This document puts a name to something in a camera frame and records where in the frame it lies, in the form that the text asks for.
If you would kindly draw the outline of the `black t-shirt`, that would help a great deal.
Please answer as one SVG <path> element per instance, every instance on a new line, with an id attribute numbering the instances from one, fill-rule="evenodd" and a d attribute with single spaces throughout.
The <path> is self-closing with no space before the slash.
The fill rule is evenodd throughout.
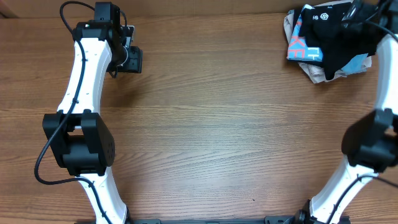
<path id="1" fill-rule="evenodd" d="M 341 21 L 350 7 L 351 3 L 345 2 L 329 6 L 307 6 L 301 12 L 299 36 L 305 38 L 307 46 L 320 48 L 323 54 L 321 65 L 328 81 L 355 56 L 372 56 L 376 53 L 373 38 L 367 36 L 367 33 L 342 26 Z"/>

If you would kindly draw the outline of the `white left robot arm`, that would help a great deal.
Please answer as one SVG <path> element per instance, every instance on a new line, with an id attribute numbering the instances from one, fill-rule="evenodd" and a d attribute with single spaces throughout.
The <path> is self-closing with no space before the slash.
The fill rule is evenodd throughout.
<path id="1" fill-rule="evenodd" d="M 111 2 L 96 2 L 94 18 L 70 29 L 75 57 L 70 80 L 56 113 L 45 114 L 42 122 L 47 143 L 34 167 L 35 178 L 45 185 L 79 182 L 95 213 L 95 223 L 131 223 L 113 177 L 116 146 L 100 115 L 106 74 L 141 73 L 143 51 L 131 43 L 134 26 Z M 52 150 L 59 167 L 70 178 L 44 180 L 39 166 Z"/>

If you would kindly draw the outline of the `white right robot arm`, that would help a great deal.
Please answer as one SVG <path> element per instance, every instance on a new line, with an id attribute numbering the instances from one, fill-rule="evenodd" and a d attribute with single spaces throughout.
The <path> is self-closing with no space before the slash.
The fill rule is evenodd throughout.
<path id="1" fill-rule="evenodd" d="M 326 80 L 363 72 L 378 57 L 373 110 L 352 124 L 341 143 L 343 158 L 324 188 L 282 223 L 348 223 L 345 208 L 359 191 L 388 167 L 397 165 L 397 2 L 333 1 L 304 5 L 284 22 L 287 58 Z"/>

